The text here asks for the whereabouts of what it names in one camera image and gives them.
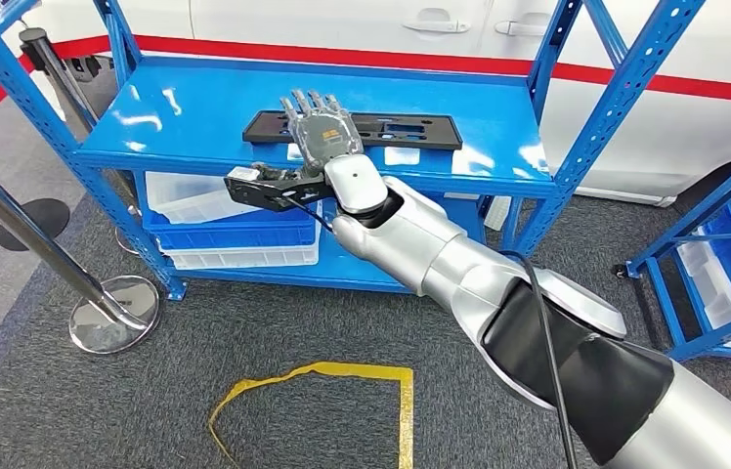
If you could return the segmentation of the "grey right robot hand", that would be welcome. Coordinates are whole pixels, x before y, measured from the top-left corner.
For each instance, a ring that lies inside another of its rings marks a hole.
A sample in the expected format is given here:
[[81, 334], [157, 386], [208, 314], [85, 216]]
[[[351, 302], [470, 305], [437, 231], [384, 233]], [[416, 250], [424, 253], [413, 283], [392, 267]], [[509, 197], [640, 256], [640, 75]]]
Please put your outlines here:
[[300, 169], [290, 170], [254, 162], [251, 167], [260, 172], [261, 180], [314, 178], [323, 172], [331, 159], [364, 152], [350, 112], [334, 95], [323, 96], [314, 89], [308, 91], [308, 96], [300, 89], [293, 89], [291, 95], [296, 107], [290, 98], [279, 100], [288, 120], [288, 132], [300, 151], [303, 164]]

